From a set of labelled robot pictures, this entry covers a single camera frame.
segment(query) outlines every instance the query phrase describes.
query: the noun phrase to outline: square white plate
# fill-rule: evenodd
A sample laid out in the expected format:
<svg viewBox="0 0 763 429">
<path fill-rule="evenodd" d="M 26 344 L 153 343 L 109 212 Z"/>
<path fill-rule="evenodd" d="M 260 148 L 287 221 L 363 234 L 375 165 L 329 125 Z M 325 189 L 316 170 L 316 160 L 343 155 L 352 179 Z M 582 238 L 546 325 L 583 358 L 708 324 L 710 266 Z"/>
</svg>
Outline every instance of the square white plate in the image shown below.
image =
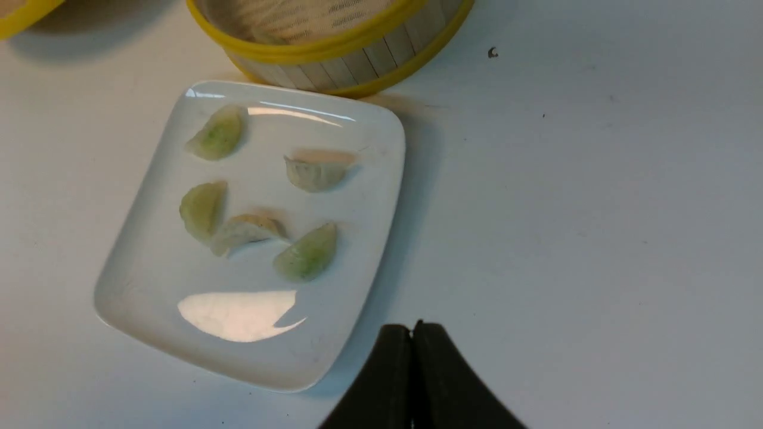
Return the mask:
<svg viewBox="0 0 763 429">
<path fill-rule="evenodd" d="M 248 109 L 236 153 L 216 162 L 185 152 L 210 115 L 228 104 Z M 287 179 L 284 155 L 332 150 L 356 157 L 336 189 L 308 194 Z M 107 324 L 182 360 L 280 392 L 314 385 L 347 341 L 373 283 L 398 200 L 405 137 L 389 110 L 362 102 L 233 82 L 201 82 L 175 104 L 130 214 L 95 287 Z M 227 180 L 225 218 L 265 209 L 296 239 L 327 221 L 339 225 L 333 264 L 294 285 L 272 268 L 285 249 L 274 240 L 218 258 L 185 231 L 178 207 L 193 186 Z M 178 303 L 221 293 L 197 318 L 253 342 L 197 329 Z"/>
</svg>

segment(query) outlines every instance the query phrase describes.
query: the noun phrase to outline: green dumpling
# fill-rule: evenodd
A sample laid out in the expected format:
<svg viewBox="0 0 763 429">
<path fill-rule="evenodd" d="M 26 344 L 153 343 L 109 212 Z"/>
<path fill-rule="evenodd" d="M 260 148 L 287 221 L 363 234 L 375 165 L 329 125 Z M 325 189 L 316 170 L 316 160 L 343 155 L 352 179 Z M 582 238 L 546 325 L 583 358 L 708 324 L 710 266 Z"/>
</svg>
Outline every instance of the green dumpling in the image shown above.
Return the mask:
<svg viewBox="0 0 763 429">
<path fill-rule="evenodd" d="M 205 245 L 220 223 L 227 187 L 226 182 L 204 183 L 192 188 L 180 201 L 180 218 L 185 230 Z"/>
<path fill-rule="evenodd" d="M 207 124 L 185 144 L 199 158 L 215 161 L 230 155 L 243 132 L 243 108 L 227 105 L 216 111 Z"/>
<path fill-rule="evenodd" d="M 278 274 L 289 282 L 310 282 L 328 268 L 336 254 L 336 224 L 312 230 L 273 260 Z"/>
</svg>

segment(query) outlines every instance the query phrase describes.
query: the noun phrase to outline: dumpling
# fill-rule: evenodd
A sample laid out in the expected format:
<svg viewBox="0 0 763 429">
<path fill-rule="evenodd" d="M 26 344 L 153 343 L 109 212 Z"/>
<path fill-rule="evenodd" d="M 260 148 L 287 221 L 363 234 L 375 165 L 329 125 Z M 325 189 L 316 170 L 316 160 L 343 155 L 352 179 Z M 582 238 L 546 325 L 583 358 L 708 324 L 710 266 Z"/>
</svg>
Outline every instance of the dumpling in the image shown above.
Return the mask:
<svg viewBox="0 0 763 429">
<path fill-rule="evenodd" d="M 223 256 L 236 247 L 270 238 L 282 239 L 273 220 L 257 214 L 241 214 L 228 219 L 217 229 L 209 247 L 215 256 Z"/>
<path fill-rule="evenodd" d="M 278 274 L 289 282 L 304 283 L 318 277 L 336 255 L 336 224 L 314 229 L 273 260 Z"/>
<path fill-rule="evenodd" d="M 243 114 L 243 108 L 236 105 L 216 111 L 201 131 L 185 144 L 185 149 L 210 161 L 230 155 L 241 140 Z"/>
<path fill-rule="evenodd" d="M 333 188 L 344 179 L 347 163 L 307 163 L 284 156 L 286 176 L 292 185 L 307 192 L 321 192 Z"/>
<path fill-rule="evenodd" d="M 180 201 L 180 218 L 185 230 L 196 240 L 208 244 L 220 222 L 227 182 L 204 183 L 192 188 Z"/>
</svg>

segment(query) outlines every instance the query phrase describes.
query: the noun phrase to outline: white dumpling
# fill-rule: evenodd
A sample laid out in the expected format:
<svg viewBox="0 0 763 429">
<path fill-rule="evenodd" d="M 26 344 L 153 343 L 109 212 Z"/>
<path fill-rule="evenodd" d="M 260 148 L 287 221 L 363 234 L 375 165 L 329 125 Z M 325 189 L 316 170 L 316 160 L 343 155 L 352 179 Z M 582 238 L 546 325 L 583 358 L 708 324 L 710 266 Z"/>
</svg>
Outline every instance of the white dumpling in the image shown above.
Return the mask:
<svg viewBox="0 0 763 429">
<path fill-rule="evenodd" d="M 292 185 L 307 192 L 327 191 L 344 179 L 348 163 L 308 163 L 284 156 L 286 176 Z"/>
<path fill-rule="evenodd" d="M 273 220 L 257 214 L 241 214 L 228 219 L 217 229 L 209 248 L 215 256 L 223 256 L 236 247 L 271 238 L 285 240 Z"/>
</svg>

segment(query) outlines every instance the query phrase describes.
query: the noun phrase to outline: table surface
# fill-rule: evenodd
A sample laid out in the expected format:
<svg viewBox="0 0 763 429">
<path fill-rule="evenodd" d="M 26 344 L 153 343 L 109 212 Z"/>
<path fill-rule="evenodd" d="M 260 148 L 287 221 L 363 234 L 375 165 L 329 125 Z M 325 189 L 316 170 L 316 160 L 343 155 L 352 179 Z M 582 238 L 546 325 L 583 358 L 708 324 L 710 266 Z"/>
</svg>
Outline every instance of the table surface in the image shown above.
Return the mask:
<svg viewBox="0 0 763 429">
<path fill-rule="evenodd" d="M 175 100 L 241 80 L 183 3 L 72 0 L 0 44 L 2 427 L 316 427 L 378 328 L 419 318 L 534 429 L 763 426 L 763 2 L 477 1 L 368 99 L 407 133 L 398 216 L 346 349 L 294 395 L 93 311 Z"/>
</svg>

